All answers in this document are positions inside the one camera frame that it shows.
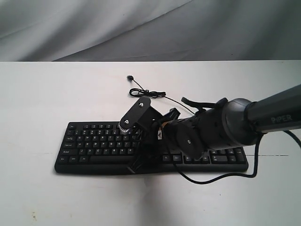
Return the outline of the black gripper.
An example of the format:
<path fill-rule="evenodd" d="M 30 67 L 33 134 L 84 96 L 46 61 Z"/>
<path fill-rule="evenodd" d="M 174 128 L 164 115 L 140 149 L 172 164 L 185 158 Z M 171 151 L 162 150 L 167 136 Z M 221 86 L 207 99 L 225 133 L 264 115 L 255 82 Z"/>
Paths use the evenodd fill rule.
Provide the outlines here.
<path fill-rule="evenodd" d="M 128 164 L 130 171 L 161 171 L 163 154 L 179 154 L 180 148 L 163 133 L 163 124 L 178 119 L 180 112 L 170 109 L 162 115 L 153 107 L 145 108 L 138 116 L 135 126 L 141 130 L 141 140 L 133 159 Z"/>

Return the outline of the dark grey piper robot arm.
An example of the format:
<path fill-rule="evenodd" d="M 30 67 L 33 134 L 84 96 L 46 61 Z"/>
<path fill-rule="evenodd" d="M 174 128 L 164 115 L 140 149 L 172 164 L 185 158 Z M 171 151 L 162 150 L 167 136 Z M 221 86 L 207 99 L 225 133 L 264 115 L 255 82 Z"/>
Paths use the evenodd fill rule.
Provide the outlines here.
<path fill-rule="evenodd" d="M 291 134 L 301 127 L 301 88 L 295 86 L 258 102 L 226 98 L 216 103 L 193 102 L 182 98 L 185 108 L 196 108 L 189 118 L 180 119 L 175 108 L 166 114 L 151 106 L 165 92 L 129 91 L 137 102 L 119 122 L 122 132 L 141 131 L 141 140 L 128 168 L 171 163 L 182 171 L 194 163 L 243 164 L 244 146 L 258 146 L 264 134 L 283 131 Z"/>

